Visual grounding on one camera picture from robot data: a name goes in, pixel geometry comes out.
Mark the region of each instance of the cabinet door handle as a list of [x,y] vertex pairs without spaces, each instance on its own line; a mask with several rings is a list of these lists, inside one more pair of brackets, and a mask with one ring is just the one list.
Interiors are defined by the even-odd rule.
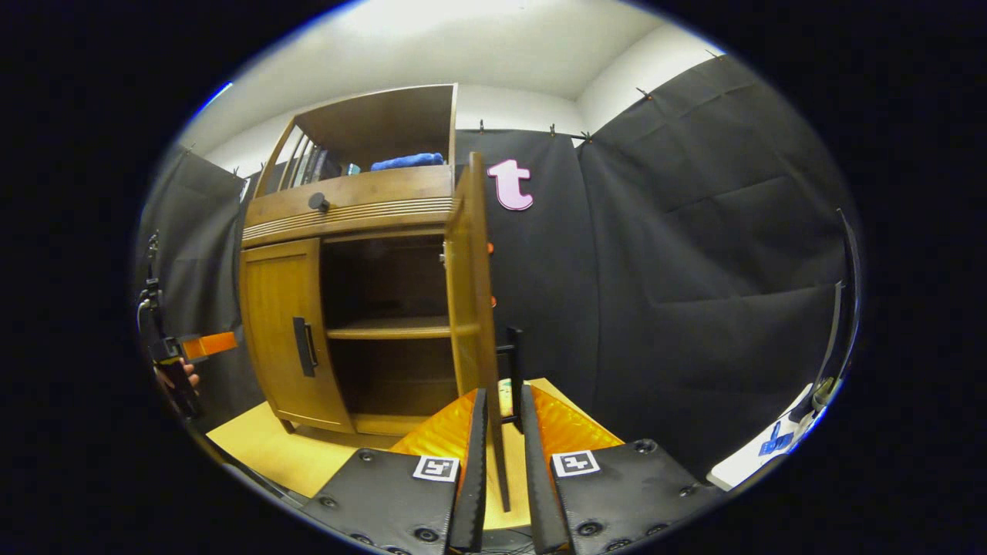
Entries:
[[308,377],[315,377],[315,367],[319,365],[319,361],[315,358],[312,325],[298,316],[292,318],[292,324],[295,329],[295,344],[298,346],[298,359],[302,363],[302,373]]

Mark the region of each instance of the black curtain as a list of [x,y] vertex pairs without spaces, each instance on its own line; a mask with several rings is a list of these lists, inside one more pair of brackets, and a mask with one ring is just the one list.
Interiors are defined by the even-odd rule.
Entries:
[[844,277],[825,148],[728,57],[578,147],[599,272],[593,416],[705,476],[815,377]]
[[196,366],[205,414],[194,425],[201,432],[264,400],[244,342],[237,295],[243,187],[243,178],[176,146],[162,159],[138,227],[133,298],[143,287],[147,241],[157,229],[154,275],[163,291],[165,331],[176,337],[232,331],[237,339],[237,349]]
[[[507,342],[507,326],[520,328],[522,376],[546,377],[590,410],[599,310],[596,252],[572,141],[539,131],[457,131],[457,181],[471,151],[482,154],[485,174],[490,166],[513,159],[531,176],[520,181],[521,192],[533,198],[524,210],[501,206],[495,179],[487,177],[497,344]],[[503,368],[501,377],[507,377]]]

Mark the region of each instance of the wooden cabinet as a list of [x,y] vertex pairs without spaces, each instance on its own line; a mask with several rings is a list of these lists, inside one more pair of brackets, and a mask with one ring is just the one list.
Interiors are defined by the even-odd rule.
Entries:
[[495,390],[479,154],[455,186],[449,164],[304,184],[293,162],[281,181],[302,185],[268,183],[296,126],[361,165],[454,160],[454,107],[454,85],[356,97],[296,116],[271,155],[247,209],[240,299],[258,381],[288,431],[402,436],[463,393]]

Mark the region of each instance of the orange gripper pad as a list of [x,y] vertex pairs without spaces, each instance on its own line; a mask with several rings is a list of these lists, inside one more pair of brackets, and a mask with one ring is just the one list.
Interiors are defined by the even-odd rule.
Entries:
[[463,477],[466,476],[468,447],[470,445],[470,424],[473,421],[473,405],[477,400],[477,390],[474,389],[428,420],[422,422],[407,436],[388,449],[392,453],[417,456],[446,456],[458,458],[462,468],[459,473],[459,489],[463,487]]
[[237,339],[233,336],[233,332],[226,332],[188,340],[182,343],[182,350],[189,360],[192,360],[229,351],[236,346]]
[[551,394],[531,386],[542,435],[542,455],[552,476],[552,455],[616,447],[624,442]]

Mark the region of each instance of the ceiling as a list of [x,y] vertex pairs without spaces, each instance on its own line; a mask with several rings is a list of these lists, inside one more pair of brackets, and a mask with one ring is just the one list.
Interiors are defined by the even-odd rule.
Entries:
[[661,24],[655,15],[615,0],[354,2],[252,60],[190,122],[180,141],[209,152],[292,110],[433,83],[520,89],[574,101],[617,56]]

